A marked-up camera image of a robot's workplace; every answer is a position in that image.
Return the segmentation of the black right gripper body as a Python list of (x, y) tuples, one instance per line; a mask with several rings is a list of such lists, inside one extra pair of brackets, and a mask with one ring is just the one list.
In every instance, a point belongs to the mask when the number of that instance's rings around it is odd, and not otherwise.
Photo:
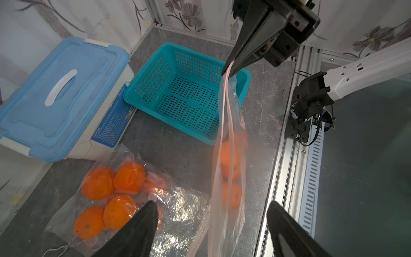
[(233, 15), (243, 26), (232, 50), (233, 67), (261, 59), (281, 65), (320, 24), (313, 1), (234, 1)]

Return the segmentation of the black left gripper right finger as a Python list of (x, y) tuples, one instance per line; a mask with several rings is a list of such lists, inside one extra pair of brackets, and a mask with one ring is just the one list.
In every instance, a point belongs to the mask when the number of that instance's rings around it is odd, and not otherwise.
[(331, 257), (277, 202), (270, 203), (267, 223), (277, 257)]

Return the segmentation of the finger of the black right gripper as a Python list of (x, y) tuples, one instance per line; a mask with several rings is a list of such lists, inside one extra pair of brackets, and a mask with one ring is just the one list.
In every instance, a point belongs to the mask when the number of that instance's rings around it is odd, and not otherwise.
[(232, 77), (262, 59), (286, 26), (287, 5), (284, 1), (251, 1), (222, 75)]

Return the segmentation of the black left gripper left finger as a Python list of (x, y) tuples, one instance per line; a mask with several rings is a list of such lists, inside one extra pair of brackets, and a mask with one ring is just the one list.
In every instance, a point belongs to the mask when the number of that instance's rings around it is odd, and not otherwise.
[(149, 201), (93, 256), (148, 257), (157, 224), (157, 204)]

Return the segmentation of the clear zip-top bag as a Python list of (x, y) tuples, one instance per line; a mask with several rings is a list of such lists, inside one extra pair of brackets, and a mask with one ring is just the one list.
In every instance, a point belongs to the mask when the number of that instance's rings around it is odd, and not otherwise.
[(95, 162), (45, 232), (64, 240), (63, 250), (74, 248), (90, 257), (149, 201), (158, 212), (151, 256), (195, 256), (207, 231), (208, 195), (143, 161), (124, 145)]
[[(246, 151), (247, 135), (244, 116), (239, 98), (236, 94), (238, 79), (236, 76), (223, 76), (218, 95), (219, 128), (213, 155), (213, 183), (211, 194), (210, 221), (208, 229), (208, 256), (231, 257), (234, 254), (240, 234), (245, 224), (246, 201)], [(222, 174), (222, 143), (230, 143), (230, 176), (226, 179)], [(239, 151), (241, 177), (233, 180), (234, 151)], [(222, 187), (229, 182), (242, 187), (241, 203), (238, 208), (230, 209), (222, 204)]]

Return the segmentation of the orange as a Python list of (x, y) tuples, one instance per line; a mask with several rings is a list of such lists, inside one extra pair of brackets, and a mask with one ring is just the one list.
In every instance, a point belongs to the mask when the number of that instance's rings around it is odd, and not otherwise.
[[(221, 165), (222, 165), (222, 174), (226, 179), (229, 179), (230, 176), (230, 143), (225, 141), (222, 143), (221, 148)], [(241, 177), (240, 171), (240, 159), (239, 159), (239, 151), (234, 151), (234, 170), (233, 170), (233, 180), (237, 180)]]
[(222, 204), (225, 207), (228, 204), (230, 209), (240, 206), (242, 197), (242, 187), (239, 184), (232, 183), (229, 191), (229, 182), (225, 181), (222, 187)]
[(80, 192), (90, 200), (106, 199), (114, 191), (114, 176), (115, 172), (110, 167), (95, 168), (84, 178)]
[(86, 209), (75, 221), (74, 233), (83, 240), (89, 240), (99, 235), (106, 228), (103, 212), (104, 208), (100, 206)]
[(113, 187), (120, 193), (137, 194), (143, 188), (145, 180), (146, 173), (143, 166), (134, 162), (125, 162), (116, 172)]
[(103, 212), (105, 226), (120, 230), (138, 211), (137, 203), (128, 195), (117, 195), (109, 201)]

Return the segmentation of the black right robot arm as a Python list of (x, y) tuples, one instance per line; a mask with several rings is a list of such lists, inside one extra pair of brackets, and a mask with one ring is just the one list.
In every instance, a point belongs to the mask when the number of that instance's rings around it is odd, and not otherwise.
[[(312, 1), (234, 1), (233, 15), (243, 22), (235, 46), (222, 69), (225, 84), (241, 69), (261, 59), (277, 67), (288, 59), (317, 29), (321, 20)], [(294, 118), (307, 120), (317, 106), (333, 104), (363, 88), (411, 71), (411, 40), (396, 41), (390, 28), (375, 28), (357, 46), (380, 47), (378, 35), (388, 38), (384, 48), (348, 65), (318, 73), (319, 89), (300, 96)]]

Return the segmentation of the teal plastic basket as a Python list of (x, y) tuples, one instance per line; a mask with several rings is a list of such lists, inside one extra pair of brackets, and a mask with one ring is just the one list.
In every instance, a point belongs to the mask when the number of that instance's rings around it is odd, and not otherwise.
[(174, 43), (162, 44), (125, 91), (126, 103), (214, 145), (225, 63)]

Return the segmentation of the blue lidded storage box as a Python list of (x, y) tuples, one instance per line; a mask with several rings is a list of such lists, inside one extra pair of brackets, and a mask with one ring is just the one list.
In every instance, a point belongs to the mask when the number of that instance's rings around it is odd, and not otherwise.
[(1, 145), (54, 163), (112, 152), (135, 108), (129, 53), (96, 40), (63, 40), (1, 106)]

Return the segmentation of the aluminium mounting rail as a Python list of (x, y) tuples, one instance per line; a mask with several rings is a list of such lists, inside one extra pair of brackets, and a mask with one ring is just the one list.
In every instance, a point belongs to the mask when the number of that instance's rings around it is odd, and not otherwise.
[(299, 221), (305, 177), (303, 162), (307, 159), (305, 152), (307, 147), (301, 145), (299, 141), (287, 138), (285, 129), (281, 130), (273, 176), (254, 252), (256, 257), (274, 256), (274, 247), (267, 223), (267, 211), (272, 201), (277, 201), (297, 222)]

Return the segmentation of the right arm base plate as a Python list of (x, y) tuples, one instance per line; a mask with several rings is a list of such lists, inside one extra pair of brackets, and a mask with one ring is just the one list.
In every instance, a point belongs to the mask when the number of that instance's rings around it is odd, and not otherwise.
[(333, 105), (331, 105), (331, 111), (324, 108), (323, 115), (320, 117), (315, 114), (313, 118), (306, 121), (295, 119), (292, 115), (293, 107), (300, 96), (302, 96), (302, 91), (299, 87), (296, 87), (292, 95), (291, 109), (286, 123), (285, 136), (299, 141), (304, 145), (309, 145), (313, 141), (313, 139), (310, 139), (311, 125), (314, 124), (315, 126), (318, 126), (322, 132), (327, 132), (334, 127), (334, 110), (332, 108)]

